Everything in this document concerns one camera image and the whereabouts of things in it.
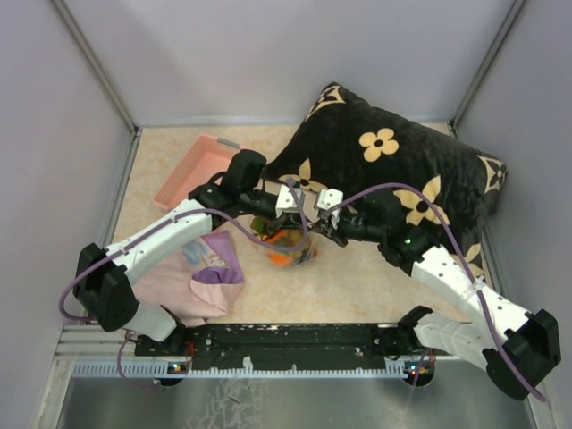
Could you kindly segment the brown longan bunch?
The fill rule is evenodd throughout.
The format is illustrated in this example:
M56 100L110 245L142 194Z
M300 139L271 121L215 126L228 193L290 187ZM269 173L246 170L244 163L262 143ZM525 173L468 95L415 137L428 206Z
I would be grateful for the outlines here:
M299 224L290 224L286 220L269 220L255 216L250 221L250 230L255 237L264 242L264 250L294 252L311 248L314 240L302 231Z

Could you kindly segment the clear zip bag orange zipper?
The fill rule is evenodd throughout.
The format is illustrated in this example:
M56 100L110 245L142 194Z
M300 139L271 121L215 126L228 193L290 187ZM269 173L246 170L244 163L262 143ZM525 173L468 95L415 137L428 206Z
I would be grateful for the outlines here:
M254 235L269 244L280 248L291 248L299 244L303 239L303 231L292 229L272 229L270 222L262 217L256 216L250 223L250 229ZM311 259L317 257L317 239L308 237L305 246L301 250L281 250L259 247L265 253L267 259L276 266L289 267L303 265Z

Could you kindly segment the orange persimmon with green calyx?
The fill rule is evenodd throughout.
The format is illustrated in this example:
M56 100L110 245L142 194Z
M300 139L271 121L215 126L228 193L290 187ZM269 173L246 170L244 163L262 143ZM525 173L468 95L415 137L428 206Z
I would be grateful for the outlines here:
M267 257L270 262L278 266L289 266L296 262L295 252L276 252L269 251Z

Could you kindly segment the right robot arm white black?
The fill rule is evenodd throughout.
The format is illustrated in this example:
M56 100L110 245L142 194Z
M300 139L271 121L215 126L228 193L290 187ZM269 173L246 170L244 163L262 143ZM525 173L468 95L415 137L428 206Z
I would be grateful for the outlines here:
M537 387L561 361L552 314L532 313L504 298L428 232L407 226L391 191L358 197L355 212L343 208L342 198L336 189L318 194L315 208L325 237L341 246L349 240L373 242L388 263L442 295L468 319L460 323L415 307L399 322L405 351L445 351L483 369L514 400L528 395L547 400Z

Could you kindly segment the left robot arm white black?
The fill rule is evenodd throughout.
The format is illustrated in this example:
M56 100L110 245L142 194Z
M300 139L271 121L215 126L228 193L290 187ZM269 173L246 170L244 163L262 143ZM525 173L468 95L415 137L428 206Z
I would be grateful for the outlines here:
M69 291L106 332L126 330L148 337L164 353L186 343L182 321L159 304L139 300L133 287L183 244L205 236L240 215L274 216L277 197L257 184L266 166L260 153L242 149L224 172L190 192L169 214L126 240L80 252Z

